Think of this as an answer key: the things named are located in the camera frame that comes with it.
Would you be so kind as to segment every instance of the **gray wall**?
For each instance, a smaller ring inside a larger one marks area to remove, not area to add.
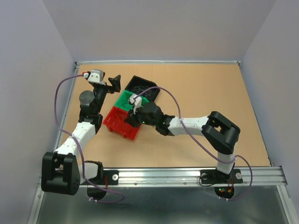
[[[75,61],[240,60],[275,0],[43,0]]]
[[[241,69],[271,161],[299,213],[299,1],[277,0]]]
[[[41,0],[2,2],[0,27],[0,223],[24,224],[42,156],[57,136],[55,88],[74,66]],[[60,115],[68,88],[61,89]]]

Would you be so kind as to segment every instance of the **black bin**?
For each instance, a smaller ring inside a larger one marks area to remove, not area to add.
[[[142,91],[144,91],[150,87],[153,87],[153,86],[157,86],[156,83],[146,80],[144,78],[140,78],[138,76],[133,76],[131,81],[125,88],[125,90],[138,95]],[[142,96],[145,97],[146,99],[148,99],[148,101],[154,102],[155,99],[157,98],[159,92],[160,92],[160,89],[152,89],[152,90],[149,90],[146,93],[142,94]]]

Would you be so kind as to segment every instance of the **gray floor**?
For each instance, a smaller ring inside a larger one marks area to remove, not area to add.
[[[236,193],[246,187],[236,188]],[[135,188],[121,190],[117,204],[89,202],[86,188],[75,196],[45,193],[40,224],[284,224],[285,213],[275,186],[252,187],[241,200],[225,202],[213,188]],[[107,200],[115,197],[108,195]]]

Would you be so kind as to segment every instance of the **aluminum frame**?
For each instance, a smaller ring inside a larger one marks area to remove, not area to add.
[[[240,61],[95,61],[95,62],[78,62],[74,75],[78,74],[80,65],[82,64],[103,64],[103,63],[236,63]],[[68,102],[62,119],[62,128],[65,126],[67,114],[70,107],[72,93],[76,80],[72,81],[71,89],[68,97]],[[61,143],[62,134],[59,133],[55,143],[54,150]],[[116,188],[152,188],[152,187],[202,187],[198,184],[200,171],[208,168],[106,168],[105,170],[119,170],[119,184]],[[247,186],[250,182],[249,168],[239,168],[243,177],[243,184],[239,186]],[[277,185],[280,199],[283,204],[288,222],[290,224],[298,224],[298,219],[295,210],[292,206],[285,186],[287,181],[281,167],[252,167],[253,170],[253,185],[254,186],[270,186]],[[38,219],[38,214],[42,205],[44,192],[41,190],[41,181],[39,180],[36,195],[33,201],[31,212],[28,218],[28,224],[35,224]],[[80,187],[90,187],[89,185],[81,185]]]

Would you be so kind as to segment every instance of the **wooden board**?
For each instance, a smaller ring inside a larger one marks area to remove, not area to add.
[[[81,65],[79,73],[100,69],[108,77],[121,74],[122,90],[133,75],[143,77],[169,90],[178,100],[182,117],[202,117],[219,111],[241,129],[235,150],[251,166],[269,166],[268,155],[240,73],[235,64],[107,64]],[[83,78],[75,84],[65,129],[72,132],[79,115],[79,95],[92,86]],[[101,114],[104,119],[120,96],[108,94]],[[156,104],[169,115],[178,115],[172,98],[161,91]],[[216,155],[209,142],[197,139]],[[216,161],[189,136],[162,136],[142,125],[135,141],[111,133],[102,125],[84,149],[85,160],[101,161],[105,167],[214,167]],[[246,164],[238,159],[237,166]]]

